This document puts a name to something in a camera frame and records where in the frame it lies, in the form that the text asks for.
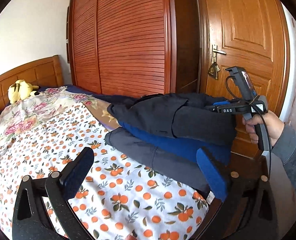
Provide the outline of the right hand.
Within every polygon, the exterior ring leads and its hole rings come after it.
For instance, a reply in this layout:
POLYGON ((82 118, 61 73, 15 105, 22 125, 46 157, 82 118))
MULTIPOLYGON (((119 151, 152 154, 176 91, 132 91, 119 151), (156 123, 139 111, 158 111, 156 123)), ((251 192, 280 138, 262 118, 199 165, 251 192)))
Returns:
MULTIPOLYGON (((283 132, 285 124, 272 111, 268 111, 266 114, 264 114, 263 118, 268 129, 271 146, 275 146, 276 142, 283 132)), ((256 114, 249 120, 245 120, 243 118, 242 123, 243 125, 245 125, 246 132, 248 133, 251 142, 253 144, 258 144, 259 139, 258 135, 256 135, 254 126, 263 123, 260 116, 256 114)))

